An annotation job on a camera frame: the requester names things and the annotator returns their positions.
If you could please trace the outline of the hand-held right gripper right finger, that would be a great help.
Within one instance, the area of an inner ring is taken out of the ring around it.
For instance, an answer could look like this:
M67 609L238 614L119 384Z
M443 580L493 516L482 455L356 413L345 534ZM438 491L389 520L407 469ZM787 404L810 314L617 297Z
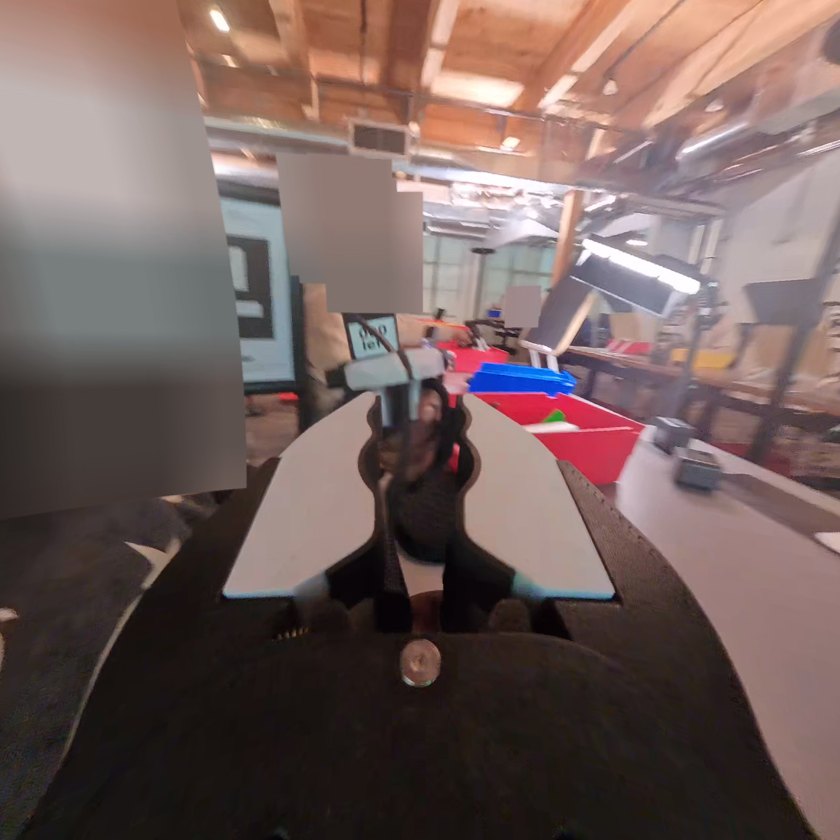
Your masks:
M458 399L469 475L447 546L444 596L493 607L518 599L608 603L616 587L559 461L477 395Z

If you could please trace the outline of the small grey device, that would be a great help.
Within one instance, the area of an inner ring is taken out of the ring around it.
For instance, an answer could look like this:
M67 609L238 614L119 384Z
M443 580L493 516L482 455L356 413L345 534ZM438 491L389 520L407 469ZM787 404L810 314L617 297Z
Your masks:
M661 452L671 456L679 448L687 448L696 429L689 423L672 416L656 416L652 422L652 443Z
M673 480L678 487L704 493L719 488L723 471L716 456L693 447L675 447L673 460Z

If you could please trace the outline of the black rubber loop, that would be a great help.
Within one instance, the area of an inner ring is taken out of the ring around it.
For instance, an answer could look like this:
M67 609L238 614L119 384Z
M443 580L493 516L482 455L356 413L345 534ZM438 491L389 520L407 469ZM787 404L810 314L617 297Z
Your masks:
M460 456L460 433L463 431L463 417L460 413L450 404L449 401L450 394L445 389L443 383L437 383L435 381L430 383L430 386L427 386L423 390L423 397L421 402L421 416L420 419L423 420L438 420L443 419L445 420L451 429L451 434L453 435L454 439L454 449L453 454L451 455L449 462L446 467L456 473L458 482L460 484L460 489L464 484L464 479L461 477L459 472L459 456ZM400 426L399 428L385 430L382 439L388 435L392 431L402 431L405 427L407 427L410 423L405 423L404 425ZM391 485L393 477L390 477L390 482L387 486L386 490L386 499L387 499L387 491Z

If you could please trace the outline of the small red bin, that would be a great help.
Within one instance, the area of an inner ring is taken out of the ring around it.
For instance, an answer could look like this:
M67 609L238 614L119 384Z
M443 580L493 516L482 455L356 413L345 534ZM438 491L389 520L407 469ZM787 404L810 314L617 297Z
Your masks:
M453 355L453 372L459 375L472 375L478 372L485 363L505 364L510 359L507 351L497 348L479 350L475 347L458 345L456 342L441 342L438 347Z

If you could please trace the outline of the person's left hand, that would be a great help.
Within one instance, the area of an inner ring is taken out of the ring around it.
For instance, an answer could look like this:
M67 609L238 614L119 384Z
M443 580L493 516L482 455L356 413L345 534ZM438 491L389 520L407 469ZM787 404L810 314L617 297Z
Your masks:
M378 466L383 474L413 485L431 471L444 469L454 445L445 420L418 419L383 438L378 448Z

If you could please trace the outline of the printed marker sign board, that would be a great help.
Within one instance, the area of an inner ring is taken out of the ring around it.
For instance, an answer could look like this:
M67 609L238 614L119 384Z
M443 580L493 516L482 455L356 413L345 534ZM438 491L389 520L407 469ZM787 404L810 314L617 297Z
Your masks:
M217 181L247 396L299 396L308 380L299 279L276 191Z

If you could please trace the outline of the red plastic bin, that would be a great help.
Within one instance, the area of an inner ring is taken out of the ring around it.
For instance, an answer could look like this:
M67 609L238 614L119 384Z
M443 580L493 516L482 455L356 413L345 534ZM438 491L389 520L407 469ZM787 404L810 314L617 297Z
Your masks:
M592 484L617 483L645 425L576 395L476 393Z

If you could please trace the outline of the bright light panel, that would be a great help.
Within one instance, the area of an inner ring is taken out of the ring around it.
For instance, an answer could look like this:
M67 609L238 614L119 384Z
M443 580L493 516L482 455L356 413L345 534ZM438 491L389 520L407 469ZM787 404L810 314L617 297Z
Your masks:
M696 266L596 234L583 237L569 274L612 304L659 318L690 302L707 283Z

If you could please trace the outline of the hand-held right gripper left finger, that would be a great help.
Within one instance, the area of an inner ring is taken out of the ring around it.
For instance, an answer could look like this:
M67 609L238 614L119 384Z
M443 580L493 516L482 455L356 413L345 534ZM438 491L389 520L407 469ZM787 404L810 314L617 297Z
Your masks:
M377 403L357 396L284 451L224 584L227 599L329 597L328 572L375 534L360 456Z

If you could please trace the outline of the blue plastic bin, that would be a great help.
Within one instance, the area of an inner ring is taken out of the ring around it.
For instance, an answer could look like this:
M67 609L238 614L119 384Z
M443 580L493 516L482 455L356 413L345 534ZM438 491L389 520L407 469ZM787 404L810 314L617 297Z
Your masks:
M468 380L467 393L570 395L577 380L567 371L483 362Z

